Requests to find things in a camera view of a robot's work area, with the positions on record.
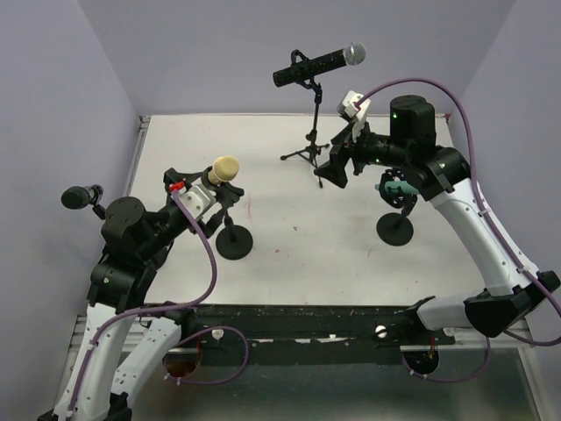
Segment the black tripod microphone stand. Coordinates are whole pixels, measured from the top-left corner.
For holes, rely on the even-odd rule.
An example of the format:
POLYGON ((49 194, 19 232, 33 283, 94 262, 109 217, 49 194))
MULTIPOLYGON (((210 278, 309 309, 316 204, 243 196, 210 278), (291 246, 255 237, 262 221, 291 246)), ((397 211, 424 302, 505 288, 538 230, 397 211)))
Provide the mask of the black tripod microphone stand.
POLYGON ((317 164, 316 157, 321 154, 323 149, 329 147, 329 144, 318 145, 316 143, 317 122, 318 122, 320 104, 323 101, 323 88, 320 83, 317 83, 315 81, 314 76, 311 76, 307 81, 301 75, 297 74, 297 71, 295 70, 295 66, 309 61, 309 58, 305 54, 303 54, 300 50, 295 49, 290 54, 290 60, 291 60, 291 65, 288 68, 273 73, 273 83, 278 88, 288 86, 289 84, 291 84, 291 82, 288 80, 289 76, 296 75, 295 83, 297 85, 302 86, 305 89, 311 89, 314 91, 315 111, 314 111, 312 129, 305 136, 305 139, 309 142, 309 145, 301 150, 294 151, 286 155, 282 155, 280 157, 280 160, 285 161, 288 158, 297 155, 302 159, 304 159, 307 163, 309 163, 314 168, 314 170, 317 170, 318 164, 317 164))

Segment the gold microphone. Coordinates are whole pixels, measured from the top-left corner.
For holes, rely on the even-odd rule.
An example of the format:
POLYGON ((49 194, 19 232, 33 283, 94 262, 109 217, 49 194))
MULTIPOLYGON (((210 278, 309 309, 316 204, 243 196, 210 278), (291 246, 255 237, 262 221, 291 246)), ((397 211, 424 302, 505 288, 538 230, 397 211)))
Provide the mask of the gold microphone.
POLYGON ((231 182, 239 171, 238 160, 233 156, 221 156, 216 158, 208 172, 209 183, 220 185, 225 182, 231 182))

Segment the round base microphone stand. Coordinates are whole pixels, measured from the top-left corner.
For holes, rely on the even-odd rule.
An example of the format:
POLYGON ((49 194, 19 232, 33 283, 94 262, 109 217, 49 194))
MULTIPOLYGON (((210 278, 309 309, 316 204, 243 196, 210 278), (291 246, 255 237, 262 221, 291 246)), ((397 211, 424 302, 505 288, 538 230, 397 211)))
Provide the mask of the round base microphone stand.
POLYGON ((253 247, 253 237, 249 230, 236 225, 229 214, 229 209, 244 195, 243 189, 229 182, 224 182, 217 188, 217 199, 221 205, 220 218, 224 228, 216 236, 216 248, 226 260, 243 259, 253 247))

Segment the black glitter microphone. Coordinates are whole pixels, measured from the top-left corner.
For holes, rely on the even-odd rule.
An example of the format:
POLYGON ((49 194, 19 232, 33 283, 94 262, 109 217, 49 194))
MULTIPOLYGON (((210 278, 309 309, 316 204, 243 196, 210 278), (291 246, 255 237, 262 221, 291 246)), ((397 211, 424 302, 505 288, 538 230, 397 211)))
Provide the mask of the black glitter microphone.
POLYGON ((345 48, 314 59, 295 49, 290 54, 291 64, 273 73, 273 83, 277 88, 294 83, 307 88, 312 85, 316 76, 345 66, 357 66, 365 58, 366 48, 362 43, 351 43, 345 48))

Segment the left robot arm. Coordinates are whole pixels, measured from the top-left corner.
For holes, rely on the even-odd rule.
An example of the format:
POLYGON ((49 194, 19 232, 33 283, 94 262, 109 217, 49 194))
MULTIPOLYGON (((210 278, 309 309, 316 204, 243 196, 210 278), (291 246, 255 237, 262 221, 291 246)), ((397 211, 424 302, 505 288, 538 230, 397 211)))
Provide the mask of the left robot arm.
POLYGON ((71 210, 90 206, 103 221, 105 245, 90 276, 89 306, 82 343, 59 401, 43 420, 129 420, 140 390, 173 346, 194 336, 188 320, 209 296, 155 307, 144 305, 146 293, 177 237, 199 235, 203 246, 227 210, 244 194, 231 185, 239 165, 230 156, 216 159, 199 173, 168 169, 163 178, 167 201, 148 211, 133 196, 103 207, 99 185, 73 186, 61 196, 71 210))

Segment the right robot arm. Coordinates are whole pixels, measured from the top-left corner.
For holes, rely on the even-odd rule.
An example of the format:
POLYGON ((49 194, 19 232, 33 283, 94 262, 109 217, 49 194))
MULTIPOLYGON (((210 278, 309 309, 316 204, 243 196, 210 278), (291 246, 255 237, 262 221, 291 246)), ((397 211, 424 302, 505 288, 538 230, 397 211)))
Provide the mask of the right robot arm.
POLYGON ((332 139, 330 158, 316 174, 339 188, 348 182, 348 162, 359 175, 367 165, 401 171, 405 180, 448 222, 475 262, 485 283, 471 297, 432 297, 403 322, 405 337, 416 344, 435 330, 472 327, 495 338, 535 309, 560 280, 541 271, 521 250, 486 204, 464 156, 437 144, 435 110, 425 98, 398 96, 390 103, 387 135, 366 122, 369 99, 348 91, 337 111, 347 126, 332 139))

